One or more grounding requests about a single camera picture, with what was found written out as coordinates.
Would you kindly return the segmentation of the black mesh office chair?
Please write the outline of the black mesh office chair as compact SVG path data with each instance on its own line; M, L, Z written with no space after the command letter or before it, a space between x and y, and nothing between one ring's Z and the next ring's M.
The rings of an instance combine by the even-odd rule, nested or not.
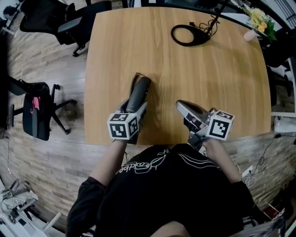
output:
M268 48L264 48L263 56L269 80L271 105L274 106L277 103L277 85L285 87L288 96L291 96L291 84L287 75L274 73L271 68L278 68L290 57L296 56L296 29L281 35Z
M78 51L90 41L96 14L112 9L110 0L94 4L85 1L86 7L76 10L74 3L67 5L59 0L24 0L19 28L22 32L54 35L61 45L77 44L73 56L78 57Z
M55 91L60 90L61 86L54 84L52 90L45 82L27 83L22 79L16 80L8 77L8 91L16 96L25 95L23 107L19 109L14 108L14 104L10 106L9 119L10 126L14 126L14 117L23 114L23 130L28 135L38 138L40 140L49 140L50 134L50 120L53 119L63 132L68 135L71 130L65 129L58 116L56 110L66 106L67 104L76 105L76 100L67 100L63 103L57 104L54 102ZM31 115L30 109L32 107L32 99L40 97L40 111L34 111Z

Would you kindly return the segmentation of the pink cloth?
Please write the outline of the pink cloth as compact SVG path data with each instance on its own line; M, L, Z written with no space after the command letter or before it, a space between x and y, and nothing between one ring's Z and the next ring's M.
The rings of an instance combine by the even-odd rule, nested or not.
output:
M30 109L31 115L33 114L34 111L40 111L40 104L41 104L41 99L40 97L34 97L32 99L32 107Z

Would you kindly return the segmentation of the white furniture frame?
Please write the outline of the white furniture frame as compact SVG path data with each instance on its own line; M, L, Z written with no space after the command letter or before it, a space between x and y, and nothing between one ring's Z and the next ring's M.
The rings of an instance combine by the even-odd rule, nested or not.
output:
M65 237L63 232L54 228L61 215L57 213L46 223L23 211L17 211L16 214L0 212L0 237Z

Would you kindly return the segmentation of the person's left forearm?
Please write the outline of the person's left forearm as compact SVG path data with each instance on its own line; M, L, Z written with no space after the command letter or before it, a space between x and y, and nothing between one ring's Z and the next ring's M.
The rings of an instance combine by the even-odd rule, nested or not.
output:
M106 149L103 158L90 173L90 177L102 185L108 186L116 172L121 168L126 147L126 140L114 140Z

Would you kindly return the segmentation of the yellow flower bunch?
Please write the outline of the yellow flower bunch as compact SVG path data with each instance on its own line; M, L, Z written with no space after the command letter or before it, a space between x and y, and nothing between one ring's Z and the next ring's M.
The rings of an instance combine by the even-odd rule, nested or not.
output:
M242 6L241 8L244 13L249 16L248 23L253 27L255 31L265 34L270 42L276 40L274 30L275 23L269 16L267 16L259 8L250 8L248 6Z

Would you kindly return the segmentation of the black table with white legs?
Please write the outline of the black table with white legs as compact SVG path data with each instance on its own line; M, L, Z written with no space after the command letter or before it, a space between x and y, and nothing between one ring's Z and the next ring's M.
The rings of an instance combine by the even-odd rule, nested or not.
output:
M277 102L271 106L271 115L296 118L296 57L271 70L277 92Z

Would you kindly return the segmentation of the small white vase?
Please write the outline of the small white vase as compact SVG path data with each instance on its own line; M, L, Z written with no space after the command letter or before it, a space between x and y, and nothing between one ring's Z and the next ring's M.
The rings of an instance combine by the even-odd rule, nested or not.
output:
M244 35L243 35L243 38L249 42L251 41L252 39L256 38L257 37L257 33L255 30L249 30L247 31Z

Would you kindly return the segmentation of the person's black shirt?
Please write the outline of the person's black shirt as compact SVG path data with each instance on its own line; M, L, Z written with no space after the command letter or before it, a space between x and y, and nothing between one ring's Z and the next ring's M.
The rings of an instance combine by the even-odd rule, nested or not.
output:
M246 185L231 181L221 166L188 144L152 146L119 167L123 148L107 158L109 169L80 186L67 217L66 237L151 237L161 227L181 224L191 237L228 237L254 217Z

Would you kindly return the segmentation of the black desk lamp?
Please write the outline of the black desk lamp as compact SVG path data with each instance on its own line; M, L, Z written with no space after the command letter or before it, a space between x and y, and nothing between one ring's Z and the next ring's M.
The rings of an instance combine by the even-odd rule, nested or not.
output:
M222 4L222 7L217 12L216 16L210 15L212 19L208 21L208 23L200 23L199 25L195 25L194 22L190 22L188 25L176 25L171 29L171 37L178 45L184 47L193 47L199 46L211 39L211 36L215 35L218 29L218 18L221 16L222 11L224 10L225 6L228 4L229 0L225 0ZM175 37L175 31L177 29L186 29L188 30L192 36L193 40L191 42L181 42Z

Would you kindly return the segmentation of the white power strip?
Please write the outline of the white power strip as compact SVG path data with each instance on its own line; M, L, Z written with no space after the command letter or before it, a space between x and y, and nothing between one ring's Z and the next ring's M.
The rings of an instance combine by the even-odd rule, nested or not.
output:
M241 176L242 178L248 177L252 174L252 170L253 170L253 165L248 166L242 173Z

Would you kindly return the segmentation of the wooden table top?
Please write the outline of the wooden table top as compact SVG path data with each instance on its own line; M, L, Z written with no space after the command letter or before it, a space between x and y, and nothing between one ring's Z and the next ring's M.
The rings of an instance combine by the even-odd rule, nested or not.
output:
M264 57L247 28L219 18L218 30L200 46L174 42L176 25L207 22L210 15L171 7L125 8L96 15L84 92L86 141L108 144L107 119L127 99L135 73L152 80L138 144L188 139L177 100L235 116L229 138L268 133L271 99Z

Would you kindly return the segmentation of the person's right forearm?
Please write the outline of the person's right forearm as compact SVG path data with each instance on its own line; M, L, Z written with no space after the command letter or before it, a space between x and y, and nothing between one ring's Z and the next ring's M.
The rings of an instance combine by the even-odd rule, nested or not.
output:
M237 166L231 160L225 146L217 139L208 138L202 143L207 157L220 167L230 183L241 181Z

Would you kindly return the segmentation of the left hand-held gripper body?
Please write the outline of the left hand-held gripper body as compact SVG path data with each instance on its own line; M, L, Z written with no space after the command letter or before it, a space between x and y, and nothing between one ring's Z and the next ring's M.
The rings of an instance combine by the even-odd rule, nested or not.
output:
M145 113L146 110L141 113L125 113L119 110L111 113L107 120L110 138L113 140L125 140L129 144L137 144Z

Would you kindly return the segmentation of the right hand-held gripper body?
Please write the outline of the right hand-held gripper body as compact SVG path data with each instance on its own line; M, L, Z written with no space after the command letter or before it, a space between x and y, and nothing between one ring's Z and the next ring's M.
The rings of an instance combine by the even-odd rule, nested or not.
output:
M230 133L235 116L222 110L211 108L208 120L196 119L197 131L189 131L188 143L199 151L203 141L215 138L225 141Z

